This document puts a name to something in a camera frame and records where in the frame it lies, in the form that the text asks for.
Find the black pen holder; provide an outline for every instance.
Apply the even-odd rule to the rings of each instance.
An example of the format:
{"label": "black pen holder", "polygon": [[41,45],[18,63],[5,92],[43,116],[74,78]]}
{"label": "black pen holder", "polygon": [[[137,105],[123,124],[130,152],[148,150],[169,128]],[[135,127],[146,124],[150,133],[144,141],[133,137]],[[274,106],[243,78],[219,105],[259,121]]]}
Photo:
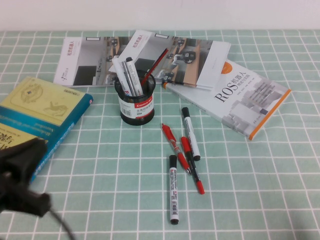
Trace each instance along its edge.
{"label": "black pen holder", "polygon": [[[137,70],[137,73],[141,83],[147,72]],[[122,120],[129,125],[141,126],[147,124],[155,115],[153,93],[156,87],[156,80],[154,76],[150,75],[141,87],[143,95],[127,96],[123,91],[119,79],[115,77],[114,88],[118,93],[120,115]]]}

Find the black pen cap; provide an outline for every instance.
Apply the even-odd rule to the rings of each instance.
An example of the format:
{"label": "black pen cap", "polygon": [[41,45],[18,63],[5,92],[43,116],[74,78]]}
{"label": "black pen cap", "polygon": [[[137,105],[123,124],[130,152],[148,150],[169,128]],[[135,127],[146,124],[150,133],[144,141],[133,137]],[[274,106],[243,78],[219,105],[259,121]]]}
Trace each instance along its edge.
{"label": "black pen cap", "polygon": [[170,155],[169,161],[170,161],[170,168],[177,168],[177,156],[176,155]]}
{"label": "black pen cap", "polygon": [[182,114],[183,114],[183,117],[190,117],[190,114],[189,114],[189,108],[187,108],[186,106],[184,108],[181,109],[182,111]]}

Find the red pencil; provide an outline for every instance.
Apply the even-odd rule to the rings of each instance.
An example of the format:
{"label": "red pencil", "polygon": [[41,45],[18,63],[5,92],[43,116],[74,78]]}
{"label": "red pencil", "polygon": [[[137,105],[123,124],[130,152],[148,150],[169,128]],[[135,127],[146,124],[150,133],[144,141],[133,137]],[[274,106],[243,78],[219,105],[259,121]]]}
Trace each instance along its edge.
{"label": "red pencil", "polygon": [[164,58],[164,56],[167,54],[168,52],[168,48],[166,48],[163,53],[161,53],[161,55],[159,56],[159,58],[155,61],[155,63],[152,65],[151,69],[146,73],[144,79],[141,82],[141,86],[143,86],[147,79],[150,77],[151,73],[155,70],[155,68],[158,66],[158,64],[161,62],[161,60]]}

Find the cable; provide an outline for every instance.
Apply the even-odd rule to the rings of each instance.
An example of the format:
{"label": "cable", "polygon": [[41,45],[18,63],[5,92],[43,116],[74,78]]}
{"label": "cable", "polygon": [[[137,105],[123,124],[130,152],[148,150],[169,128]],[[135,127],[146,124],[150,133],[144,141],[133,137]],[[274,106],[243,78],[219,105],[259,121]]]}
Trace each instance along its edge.
{"label": "cable", "polygon": [[66,233],[69,236],[70,240],[76,240],[76,237],[74,236],[74,234],[72,233],[70,227],[67,225],[66,222],[64,222],[64,220],[52,209],[50,208],[49,210],[50,214],[52,215],[52,217],[59,223],[62,225],[64,231],[66,231]]}

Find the logo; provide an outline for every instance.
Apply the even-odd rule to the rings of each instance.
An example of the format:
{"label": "logo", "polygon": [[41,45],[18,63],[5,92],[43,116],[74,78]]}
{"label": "logo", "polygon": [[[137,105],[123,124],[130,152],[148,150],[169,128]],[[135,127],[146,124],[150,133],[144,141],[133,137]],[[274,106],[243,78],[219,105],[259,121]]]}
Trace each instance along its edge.
{"label": "logo", "polygon": [[152,100],[153,99],[152,99],[152,96],[151,96],[149,99],[147,99],[147,100],[145,100],[143,102],[135,103],[134,106],[135,106],[135,108],[142,108],[144,106],[147,106],[149,103],[151,103]]}
{"label": "logo", "polygon": [[62,73],[61,79],[62,81],[65,81],[68,79],[68,72],[69,72],[69,68],[66,68],[65,71]]}
{"label": "logo", "polygon": [[71,56],[72,51],[74,50],[74,45],[75,45],[75,41],[69,42],[69,48],[68,48],[68,52],[67,52],[68,56]]}

